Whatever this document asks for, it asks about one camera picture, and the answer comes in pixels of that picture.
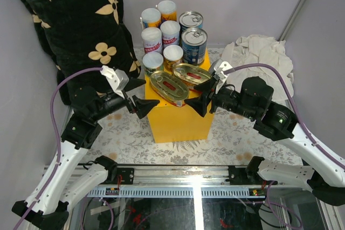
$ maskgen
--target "table surface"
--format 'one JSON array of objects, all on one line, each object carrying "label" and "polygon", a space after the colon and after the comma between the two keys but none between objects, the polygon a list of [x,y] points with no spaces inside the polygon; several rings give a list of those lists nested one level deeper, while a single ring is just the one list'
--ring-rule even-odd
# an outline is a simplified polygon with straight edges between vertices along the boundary
[{"label": "table surface", "polygon": [[[222,48],[209,48],[211,62],[220,58]],[[141,62],[143,49],[135,49]],[[144,98],[144,87],[129,92]],[[246,165],[253,156],[274,162],[300,165],[301,158],[283,145],[259,135],[254,123],[236,114],[218,109],[207,140],[156,144],[147,118],[139,120],[126,109],[99,121],[100,136],[82,162],[105,155],[118,163]]]}]

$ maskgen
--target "yellow container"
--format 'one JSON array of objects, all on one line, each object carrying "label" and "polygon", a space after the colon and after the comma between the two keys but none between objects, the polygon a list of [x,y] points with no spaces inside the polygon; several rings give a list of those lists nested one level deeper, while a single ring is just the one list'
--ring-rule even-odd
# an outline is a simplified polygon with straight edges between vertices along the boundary
[{"label": "yellow container", "polygon": [[[206,50],[205,62],[200,66],[208,70],[210,59]],[[148,114],[151,130],[156,143],[187,140],[205,140],[209,134],[213,114],[207,113],[204,118],[196,113],[190,106],[176,107],[161,98],[151,87],[150,78],[145,75],[145,98],[158,99],[160,103]],[[198,97],[199,94],[190,91],[189,98]]]}]

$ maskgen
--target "silver can lid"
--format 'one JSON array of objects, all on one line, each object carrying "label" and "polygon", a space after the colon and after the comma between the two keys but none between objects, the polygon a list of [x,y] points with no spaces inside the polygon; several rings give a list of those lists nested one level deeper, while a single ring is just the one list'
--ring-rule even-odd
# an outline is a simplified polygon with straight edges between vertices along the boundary
[{"label": "silver can lid", "polygon": [[142,58],[142,62],[146,68],[155,69],[163,64],[163,56],[155,51],[145,54]]},{"label": "silver can lid", "polygon": [[195,11],[188,11],[180,15],[180,24],[186,27],[198,27],[202,24],[203,16]]},{"label": "silver can lid", "polygon": [[182,33],[182,40],[191,46],[199,46],[207,41],[207,33],[200,28],[189,28]]}]

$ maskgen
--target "blue can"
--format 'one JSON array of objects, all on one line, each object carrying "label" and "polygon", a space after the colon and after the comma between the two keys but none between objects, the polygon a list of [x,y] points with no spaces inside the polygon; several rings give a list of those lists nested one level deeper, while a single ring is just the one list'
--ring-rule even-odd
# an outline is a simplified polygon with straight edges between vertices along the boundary
[{"label": "blue can", "polygon": [[189,28],[182,33],[183,60],[200,66],[205,60],[207,33],[200,28]]}]

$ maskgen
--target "white cloth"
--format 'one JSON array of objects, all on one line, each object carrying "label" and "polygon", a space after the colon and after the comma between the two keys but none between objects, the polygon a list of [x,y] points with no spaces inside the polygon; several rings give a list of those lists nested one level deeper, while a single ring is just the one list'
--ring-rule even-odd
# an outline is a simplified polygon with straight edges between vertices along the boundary
[{"label": "white cloth", "polygon": [[[287,89],[293,96],[293,69],[291,59],[285,55],[285,41],[276,41],[273,37],[262,35],[250,35],[240,37],[235,43],[228,44],[223,51],[222,59],[230,63],[232,67],[251,63],[265,63],[273,66],[282,76]],[[243,80],[251,76],[259,76],[273,87],[273,101],[287,100],[285,91],[273,71],[264,67],[251,67],[231,73],[227,83],[235,86],[240,92]]]}]

